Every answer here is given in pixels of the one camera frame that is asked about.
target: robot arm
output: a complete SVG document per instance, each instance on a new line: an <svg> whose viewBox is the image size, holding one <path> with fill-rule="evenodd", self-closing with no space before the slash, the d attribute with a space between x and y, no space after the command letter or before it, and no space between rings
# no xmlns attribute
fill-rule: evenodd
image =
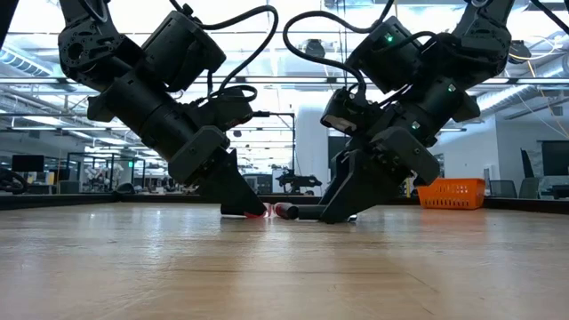
<svg viewBox="0 0 569 320"><path fill-rule="evenodd" d="M480 115L466 90L505 68L511 42L506 21L513 3L469 1L452 34L411 35L396 17L383 21L390 4L368 29L343 21L345 27L369 35L339 66L355 75L358 92L350 92L355 86L337 90L321 119L324 126L352 139L334 158L337 176L320 203L325 205L320 220L343 221L384 203L412 172L419 185L437 178L439 165L427 148L437 142L436 134L451 118L460 122ZM333 19L327 12L304 13L308 16ZM289 45L291 24L284 27L284 42L305 58ZM430 37L425 44L417 41L423 36ZM324 59L315 62L332 65ZM383 92L398 91L382 103L368 102L360 70Z"/></svg>
<svg viewBox="0 0 569 320"><path fill-rule="evenodd" d="M197 192L214 201L262 215L266 208L239 174L236 151L226 151L229 139L224 134L251 119L249 102L257 92L250 86L225 85L270 41L278 23L276 10L262 6L207 26L193 16L189 6L171 0L176 10L139 47L116 30L109 1L60 1L66 21L59 37L63 72L100 92L89 99L88 117L101 122L118 117L168 161L169 173L178 182L199 186ZM261 12L275 14L272 32L217 92L208 92L207 98L190 104L170 96L169 92L188 89L205 70L211 75L225 61L225 54L205 29L225 28Z"/></svg>

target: wire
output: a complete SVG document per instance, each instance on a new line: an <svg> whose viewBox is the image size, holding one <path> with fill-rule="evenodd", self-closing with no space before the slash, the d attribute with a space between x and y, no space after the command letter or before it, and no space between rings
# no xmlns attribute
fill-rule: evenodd
<svg viewBox="0 0 569 320"><path fill-rule="evenodd" d="M383 8L383 12L381 13L380 18L376 22L374 22L373 25L375 25L377 27L380 23L382 23L385 20L385 18L387 18L389 11L391 10L391 6L393 5L394 2L395 2L395 0L387 1L387 3L385 4L385 7Z"/></svg>
<svg viewBox="0 0 569 320"><path fill-rule="evenodd" d="M527 66L530 69L530 72L532 73L533 77L537 77L537 75L535 74L535 71L533 71L533 67L532 67L532 62L531 61L527 61ZM545 93L543 93L543 90L540 89L541 92L541 96L543 96L543 98L546 99L547 104L548 104L548 108L549 108L549 112L551 112L551 115L554 115L553 112L553 108L551 108L551 105L549 104L549 101L547 100L547 97L545 96ZM557 122L557 124L559 125L559 128L561 128L561 130L565 133L565 136L567 139L569 139L569 134L567 133L567 130L563 127L563 125L561 125L561 122L559 121L559 119L557 119L555 116L553 116L553 118L555 119L555 121Z"/></svg>
<svg viewBox="0 0 569 320"><path fill-rule="evenodd" d="M338 5L336 5L336 14L340 16L340 9ZM344 18L346 18L346 4L344 4ZM346 50L344 51L344 43L341 41L341 28L338 28L338 38L340 39L340 59L342 63L346 63L346 59L348 58L348 43L346 41L345 47ZM348 73L346 70L344 71L344 86L348 86Z"/></svg>
<svg viewBox="0 0 569 320"><path fill-rule="evenodd" d="M273 13L273 16L275 17L273 19L273 27L268 32L267 38L265 39L265 41L263 41L263 43L260 45L260 47L257 48L257 50L255 50L255 52L253 52L252 55L249 58L247 58L245 61L243 61L243 63L241 63L235 70L231 71L231 73L229 73L229 75L223 80L223 82L221 83L221 86L220 86L220 91L225 89L225 87L227 86L229 81L231 81L231 79L235 75L237 75L239 72L241 72L241 70L246 68L249 65L249 63L251 63L251 61L255 60L255 58L257 58L257 56L259 56L259 54L261 52L263 52L263 50L265 50L268 43L270 43L270 41L272 40L273 36L276 33L276 28L278 26L278 12L276 11L275 7L272 5L262 5L262 6L253 8L248 12L242 13L242 14L236 16L235 18L232 18L232 19L220 22L220 23L216 23L213 25L205 25L205 24L199 24L198 23L200 28L202 28L203 30L219 30L222 28L227 28L227 27L233 26L239 22L247 20L247 19L251 18L252 16L255 16L255 15L263 13L263 12Z"/></svg>
<svg viewBox="0 0 569 320"><path fill-rule="evenodd" d="M207 70L207 96L210 97L213 91L213 72Z"/></svg>
<svg viewBox="0 0 569 320"><path fill-rule="evenodd" d="M356 78L356 80L358 82L358 90L361 93L365 93L365 80L364 80L364 77L362 76L362 74L358 70L351 68L342 62L311 56L309 54L306 54L305 52L300 51L299 49L294 47L293 44L291 44L291 41L288 38L288 32L289 32L289 29L291 28L291 26L300 20L303 20L306 18L314 18L314 17L322 17L322 18L327 18L329 20L336 21L336 22L340 23L343 27L348 28L351 31L356 32L356 33L360 33L360 34L369 33L372 30L374 30L376 23L374 23L369 28L357 28L357 27L350 25L349 23L347 23L342 18L340 18L336 15L333 15L329 12L311 11L311 12L304 12L304 13L301 13L301 14L293 17L288 22L286 22L286 24L284 25L284 29L283 29L284 45L286 46L286 48L290 52L292 52L294 55L296 55L300 58L303 58L304 60L308 60L308 61L312 61L312 62L320 63L320 64L325 64L326 66L339 68L341 70L344 70L344 71L350 73L351 75L353 75Z"/></svg>
<svg viewBox="0 0 569 320"><path fill-rule="evenodd" d="M91 19L96 20L99 23L105 23L108 20L108 11L107 5L103 0L95 0L94 3L96 4L89 4L87 0L79 0L79 4L83 7L83 9L89 14ZM100 8L100 14L95 11L93 6L98 6Z"/></svg>
<svg viewBox="0 0 569 320"><path fill-rule="evenodd" d="M524 101L524 99L522 98L521 95L519 95L519 93L516 93L517 97L522 101L522 104L524 104L524 106L530 110L530 112L532 112L532 114L537 117L540 121L543 122L543 124L547 125L551 130L553 130L554 132L557 132L559 134L561 134L564 138L569 139L568 136L566 136L564 133L562 133L561 131L559 131L558 129L554 128L551 124L548 124L545 120L543 120L542 117L540 117L540 115L537 114L537 112L533 111L533 109L527 105L527 103Z"/></svg>
<svg viewBox="0 0 569 320"><path fill-rule="evenodd" d="M518 60L524 60L524 61L539 60L539 59L541 59L541 58L545 58L545 57L547 57L547 56L550 56L550 55L557 49L557 48L556 48L557 40L554 40L554 42L552 43L552 42L551 42L548 38L546 38L546 37L543 37L543 36L537 36L537 37L542 38L545 42L547 42L548 44L551 45L551 50L550 50L549 52L544 53L544 54L540 54L540 55L538 55L538 56L536 56L536 57L531 57L531 58L519 57L519 56L516 56L515 54L512 54L512 53L509 53L509 56L512 57L512 58L516 58L516 59L518 59Z"/></svg>
<svg viewBox="0 0 569 320"><path fill-rule="evenodd" d="M561 21L561 19L559 19L548 7L543 5L539 0L531 0L531 1L536 7L542 10L543 13L545 13L550 19L552 19L553 22L555 22L564 32L566 32L567 35L569 35L569 27L567 27L567 25L564 24L564 22Z"/></svg>
<svg viewBox="0 0 569 320"><path fill-rule="evenodd" d="M170 3L174 6L174 8L176 8L176 11L178 12L184 11L176 0L170 0Z"/></svg>

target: black chair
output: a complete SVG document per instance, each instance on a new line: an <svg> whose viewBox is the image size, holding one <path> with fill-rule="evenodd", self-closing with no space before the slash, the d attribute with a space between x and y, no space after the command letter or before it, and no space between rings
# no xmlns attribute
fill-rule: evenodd
<svg viewBox="0 0 569 320"><path fill-rule="evenodd" d="M539 199L540 198L540 179L525 178L522 187L519 189L520 199Z"/></svg>
<svg viewBox="0 0 569 320"><path fill-rule="evenodd" d="M512 180L490 180L490 195L516 199L516 185Z"/></svg>

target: fluorescent light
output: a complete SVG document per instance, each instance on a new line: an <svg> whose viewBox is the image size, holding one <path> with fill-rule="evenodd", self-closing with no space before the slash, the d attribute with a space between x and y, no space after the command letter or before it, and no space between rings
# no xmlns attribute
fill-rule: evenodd
<svg viewBox="0 0 569 320"><path fill-rule="evenodd" d="M156 151L154 150L150 150L150 151L142 151L143 154L145 155L149 155L149 156L160 156Z"/></svg>
<svg viewBox="0 0 569 320"><path fill-rule="evenodd" d="M12 130L19 131L55 131L56 128L53 127L13 127Z"/></svg>
<svg viewBox="0 0 569 320"><path fill-rule="evenodd" d="M97 138L98 140L101 140L105 143L110 143L110 144L114 144L114 145L119 145L119 146L123 146L123 145L127 145L129 144L128 142L124 141L124 140L120 140L120 139L114 139L114 138Z"/></svg>
<svg viewBox="0 0 569 320"><path fill-rule="evenodd" d="M105 130L107 130L107 128L100 128L100 127L61 128L61 130L65 130L65 131L105 131Z"/></svg>
<svg viewBox="0 0 569 320"><path fill-rule="evenodd" d="M484 84L506 84L508 81L508 78L491 78L484 81Z"/></svg>
<svg viewBox="0 0 569 320"><path fill-rule="evenodd" d="M519 79L517 84L569 84L567 79L561 78L529 78L529 79Z"/></svg>
<svg viewBox="0 0 569 320"><path fill-rule="evenodd" d="M444 128L441 129L441 132L465 132L465 128Z"/></svg>
<svg viewBox="0 0 569 320"><path fill-rule="evenodd" d="M40 52L35 53L36 56L40 56L40 57L49 57L49 56L55 56L55 55L59 55L59 54L60 54L59 50L44 50L44 51L40 51Z"/></svg>
<svg viewBox="0 0 569 320"><path fill-rule="evenodd" d="M74 132L74 131L70 131L69 133L76 135L77 137L80 138L85 138L85 139L92 139L92 136L88 135L88 134L84 134L82 132Z"/></svg>
<svg viewBox="0 0 569 320"><path fill-rule="evenodd" d="M52 116L24 116L24 119L36 121L40 124L51 124L51 125L63 124L60 120Z"/></svg>
<svg viewBox="0 0 569 320"><path fill-rule="evenodd" d="M248 76L245 78L248 84L325 84L325 77L262 77Z"/></svg>

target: black cable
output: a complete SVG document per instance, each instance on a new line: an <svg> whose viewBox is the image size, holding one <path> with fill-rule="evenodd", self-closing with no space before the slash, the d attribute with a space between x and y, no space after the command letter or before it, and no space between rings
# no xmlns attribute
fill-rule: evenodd
<svg viewBox="0 0 569 320"><path fill-rule="evenodd" d="M207 96L210 97L213 91L213 72L207 70Z"/></svg>
<svg viewBox="0 0 569 320"><path fill-rule="evenodd" d="M305 52L300 51L299 49L294 47L293 44L291 44L291 41L288 38L288 32L289 32L289 29L291 28L291 26L300 20L303 20L306 18L313 18L313 17L323 17L323 18L327 18L327 19L336 21L336 22L340 23L342 26L344 26L345 28L348 28L351 31L356 32L356 33L360 33L360 34L370 33L375 28L375 24L369 28L357 28L357 27L350 25L349 23L347 23L342 18L335 16L329 12L312 11L312 12L301 13L301 14L295 16L294 18L290 19L288 22L286 22L286 24L284 25L284 29L283 29L284 45L286 46L286 48L290 52L292 52L294 55L296 55L300 58L303 58L304 60L324 64L326 66L339 68L339 69L342 69L344 71L349 72L351 75L353 75L356 78L357 83L358 83L358 90L361 93L365 93L365 80L364 80L364 77L362 76L362 74L359 72L359 70L351 68L351 67L347 66L346 64L338 62L338 61L311 56L309 54L306 54Z"/></svg>
<svg viewBox="0 0 569 320"><path fill-rule="evenodd" d="M344 18L346 18L346 5L344 5ZM340 16L340 7L338 5L336 5L336 15ZM341 29L338 28L338 38L340 39L340 59L342 63L346 63L346 59L348 58L348 55L346 54L346 58L344 59L344 43L341 41ZM344 71L344 86L348 87L348 73L346 72L346 70L342 70Z"/></svg>
<svg viewBox="0 0 569 320"><path fill-rule="evenodd" d="M532 3L541 11L543 11L543 13L545 13L550 19L552 19L553 22L555 22L567 35L569 35L569 27L567 27L567 25L564 24L561 19L559 19L550 9L548 9L548 7L543 5L539 0L532 0Z"/></svg>
<svg viewBox="0 0 569 320"><path fill-rule="evenodd" d="M250 95L248 97L246 97L246 96L245 97L229 96L228 92L231 92L235 89L239 89L242 92L250 92L250 93L252 93L252 95ZM255 87L252 87L252 86L247 85L247 84L241 84L241 85L235 85L235 86L232 86L230 88L226 88L226 89L222 89L222 90L218 90L216 92L213 92L212 94L210 94L208 96L207 99L208 100L216 100L216 99L223 98L223 99L228 99L228 100L233 101L233 102L251 102L251 101L257 99L257 93L258 93L258 91Z"/></svg>
<svg viewBox="0 0 569 320"><path fill-rule="evenodd" d="M243 63L241 63L235 70L231 71L231 73L229 73L229 75L223 80L223 82L221 83L221 86L220 86L220 91L225 89L226 85L229 83L229 81L231 81L231 79L235 75L237 75L239 72L241 72L241 70L243 70L245 67L247 67L249 65L249 63L251 63L251 61L253 61L255 58L257 58L257 56L259 56L259 54L261 52L263 52L263 50L265 50L268 43L270 43L270 41L272 40L273 36L276 33L276 28L278 27L278 12L276 11L275 7L272 5L262 5L260 7L251 9L248 12L242 13L242 14L236 16L235 18L229 19L227 21L223 21L223 22L216 23L213 25L199 24L200 28L202 28L203 30L219 30L221 28L227 28L227 27L233 26L233 25L235 25L241 21L247 20L247 19L251 18L252 16L257 15L259 13L263 13L263 12L272 12L273 13L273 16L275 17L273 19L273 27L268 32L267 38L265 39L265 41L263 41L263 43L260 45L260 47L257 48L257 50L255 50L255 52L253 52L252 55L249 58L247 58L245 61L243 61Z"/></svg>
<svg viewBox="0 0 569 320"><path fill-rule="evenodd" d="M395 0L388 0L388 2L385 4L385 8L383 8L383 12L381 13L380 19L377 20L375 23L373 23L374 26L379 25L380 23L382 23L385 20L385 18L388 16L389 10L391 10L391 6L393 6L394 2L395 2Z"/></svg>
<svg viewBox="0 0 569 320"><path fill-rule="evenodd" d="M380 102L379 104L379 108L382 108L386 105L388 105L389 103L399 99L404 93L406 93L407 91L409 91L409 89L412 87L412 85L410 84L406 84L403 86L403 88L399 89L399 91L393 93L393 95L391 95L391 97L385 99L384 101Z"/></svg>
<svg viewBox="0 0 569 320"><path fill-rule="evenodd" d="M21 186L16 185L14 180L18 181ZM28 182L18 173L0 168L0 191L21 195L28 191Z"/></svg>
<svg viewBox="0 0 569 320"><path fill-rule="evenodd" d="M105 23L108 20L108 12L107 12L107 5L105 4L104 0L94 0L96 4L99 6L101 10L101 15L93 9L92 5L87 3L87 0L79 0L79 4L83 7L83 9L89 14L91 19L96 20L99 23Z"/></svg>
<svg viewBox="0 0 569 320"><path fill-rule="evenodd" d="M174 6L174 8L176 8L177 12L183 12L184 11L176 0L170 0L170 3Z"/></svg>

